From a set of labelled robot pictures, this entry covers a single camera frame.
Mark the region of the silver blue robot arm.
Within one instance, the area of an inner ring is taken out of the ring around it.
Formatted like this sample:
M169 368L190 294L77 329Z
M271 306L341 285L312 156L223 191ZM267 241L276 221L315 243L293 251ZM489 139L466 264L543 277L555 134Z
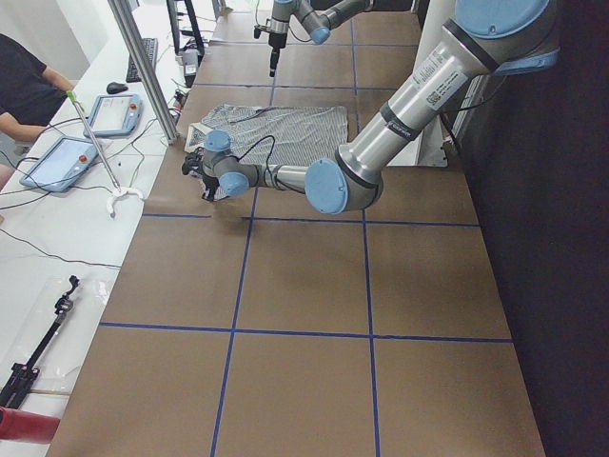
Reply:
M244 164L221 130L206 136L200 160L203 197L237 197L251 188L294 190L325 214L366 209L383 191L383 168L473 78L551 67L558 56L558 1L458 1L439 44L364 129L331 159L308 167Z
M275 76L281 50L286 46L292 17L297 19L314 44L321 45L329 38L332 30L356 14L372 11L374 4L374 1L340 1L325 11L317 12L309 1L274 1L270 17L263 26L257 26L255 31L256 36L262 32L268 34L268 44L271 46L269 76Z

